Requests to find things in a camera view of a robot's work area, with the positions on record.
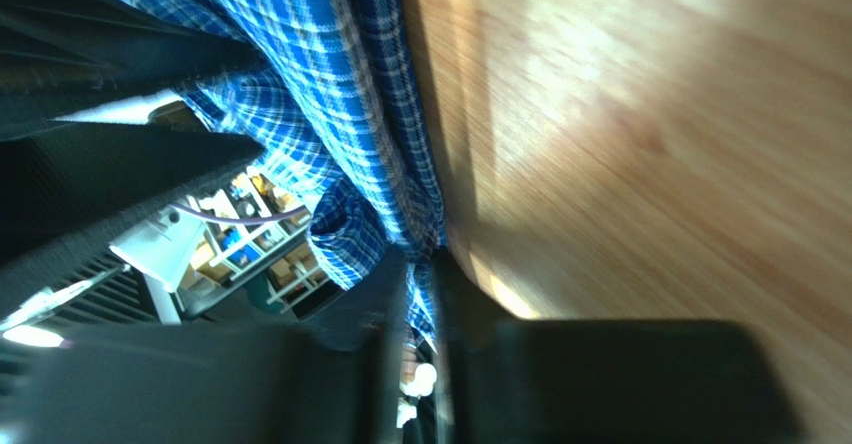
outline wooden floor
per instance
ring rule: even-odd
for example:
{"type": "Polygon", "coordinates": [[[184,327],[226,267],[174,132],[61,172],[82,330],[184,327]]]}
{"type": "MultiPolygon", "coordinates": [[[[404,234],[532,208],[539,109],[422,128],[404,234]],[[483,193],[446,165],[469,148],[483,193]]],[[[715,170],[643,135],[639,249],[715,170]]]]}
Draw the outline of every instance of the wooden floor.
{"type": "Polygon", "coordinates": [[[451,245],[528,317],[721,317],[852,442],[852,0],[404,0],[451,245]]]}

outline shelf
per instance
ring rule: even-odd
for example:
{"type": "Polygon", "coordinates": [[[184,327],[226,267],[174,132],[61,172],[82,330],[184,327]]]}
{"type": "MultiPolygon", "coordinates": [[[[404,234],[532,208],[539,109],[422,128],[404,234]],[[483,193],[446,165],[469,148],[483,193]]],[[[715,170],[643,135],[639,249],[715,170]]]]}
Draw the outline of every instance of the shelf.
{"type": "MultiPolygon", "coordinates": [[[[269,217],[272,215],[272,211],[269,210],[269,206],[266,205],[266,202],[263,200],[263,196],[260,195],[257,188],[254,186],[254,182],[252,182],[251,178],[246,175],[246,181],[248,181],[248,189],[249,194],[254,198],[254,202],[257,204],[257,212],[261,217],[269,217]]],[[[270,229],[270,235],[273,236],[276,240],[285,239],[285,234],[282,232],[280,225],[275,226],[270,229]]]]}
{"type": "MultiPolygon", "coordinates": [[[[186,200],[189,203],[189,206],[197,211],[201,211],[201,206],[198,205],[198,201],[192,196],[186,196],[186,200]]],[[[213,249],[213,253],[215,255],[222,254],[222,246],[219,245],[219,241],[216,239],[216,236],[219,234],[221,230],[219,226],[215,225],[210,221],[204,221],[206,229],[204,230],[204,240],[207,241],[207,244],[210,244],[210,247],[213,249]]],[[[233,272],[240,272],[240,267],[234,264],[233,262],[225,259],[223,264],[228,267],[233,272]]]]}
{"type": "MultiPolygon", "coordinates": [[[[319,270],[319,266],[317,266],[317,267],[315,267],[315,268],[311,269],[309,272],[306,272],[305,274],[303,274],[302,276],[300,276],[298,279],[296,279],[295,281],[291,282],[290,284],[287,284],[287,286],[286,286],[286,287],[284,287],[284,288],[283,288],[283,289],[281,289],[280,291],[276,292],[275,294],[273,294],[273,295],[272,295],[272,297],[270,297],[269,299],[267,299],[267,300],[266,300],[266,303],[267,303],[267,304],[272,304],[272,303],[273,303],[273,302],[275,302],[276,300],[283,298],[284,296],[286,296],[287,294],[289,294],[290,292],[292,292],[294,289],[296,289],[296,287],[298,287],[298,286],[299,286],[299,284],[304,284],[304,283],[308,280],[308,278],[309,278],[309,277],[311,277],[311,274],[313,274],[313,273],[317,272],[318,270],[319,270]]],[[[311,291],[311,290],[312,290],[312,288],[311,288],[311,287],[309,287],[309,286],[305,286],[305,287],[307,287],[307,288],[308,288],[308,291],[311,291]]]]}
{"type": "Polygon", "coordinates": [[[228,287],[216,287],[214,290],[204,296],[198,296],[194,302],[185,303],[186,310],[181,316],[185,320],[193,320],[205,312],[212,309],[214,306],[225,300],[228,296],[236,292],[251,279],[258,274],[265,272],[276,261],[293,252],[297,247],[305,242],[305,233],[307,226],[303,226],[296,234],[293,234],[284,241],[278,243],[269,252],[257,261],[252,262],[249,267],[235,275],[228,287]]]}

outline cable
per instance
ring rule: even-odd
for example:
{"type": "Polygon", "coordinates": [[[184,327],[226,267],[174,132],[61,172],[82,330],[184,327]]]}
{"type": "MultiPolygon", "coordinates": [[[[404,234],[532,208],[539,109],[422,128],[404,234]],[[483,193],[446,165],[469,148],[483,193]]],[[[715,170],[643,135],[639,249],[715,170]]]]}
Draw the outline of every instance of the cable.
{"type": "Polygon", "coordinates": [[[253,226],[257,224],[266,224],[269,222],[282,221],[284,219],[287,219],[288,217],[293,217],[306,210],[305,206],[300,206],[291,211],[282,212],[281,214],[273,214],[267,217],[246,217],[243,219],[230,219],[227,217],[216,217],[211,216],[210,214],[205,214],[203,212],[198,212],[195,209],[184,206],[183,204],[172,204],[171,206],[173,209],[182,214],[195,217],[196,219],[201,219],[202,221],[215,222],[217,224],[242,224],[244,226],[253,226]]]}

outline plaid shirt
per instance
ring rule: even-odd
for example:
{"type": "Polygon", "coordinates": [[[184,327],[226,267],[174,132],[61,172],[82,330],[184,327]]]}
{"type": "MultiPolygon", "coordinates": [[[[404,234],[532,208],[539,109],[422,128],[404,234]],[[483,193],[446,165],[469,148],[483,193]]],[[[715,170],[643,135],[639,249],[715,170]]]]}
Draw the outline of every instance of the plaid shirt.
{"type": "Polygon", "coordinates": [[[121,0],[164,21],[251,42],[268,66],[182,92],[214,132],[252,136],[256,165],[315,202],[317,261],[344,288],[388,243],[409,258],[408,320],[432,335],[429,255],[444,210],[400,0],[121,0]]]}

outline purple cable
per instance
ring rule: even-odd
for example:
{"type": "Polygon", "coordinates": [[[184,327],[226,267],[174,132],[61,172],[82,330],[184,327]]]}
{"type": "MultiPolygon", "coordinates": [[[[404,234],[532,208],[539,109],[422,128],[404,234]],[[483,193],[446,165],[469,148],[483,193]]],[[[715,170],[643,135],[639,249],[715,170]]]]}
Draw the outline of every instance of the purple cable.
{"type": "Polygon", "coordinates": [[[202,221],[215,222],[217,224],[242,224],[244,226],[253,226],[256,224],[267,224],[269,222],[282,221],[284,219],[287,219],[288,217],[293,217],[296,214],[299,214],[306,210],[305,206],[301,206],[297,207],[296,209],[293,209],[292,211],[282,212],[281,214],[273,214],[267,217],[246,217],[244,219],[230,219],[227,217],[216,217],[211,216],[210,214],[205,214],[203,212],[198,212],[195,209],[184,206],[182,204],[172,204],[171,206],[176,211],[190,215],[192,217],[196,217],[198,219],[201,219],[202,221]]]}

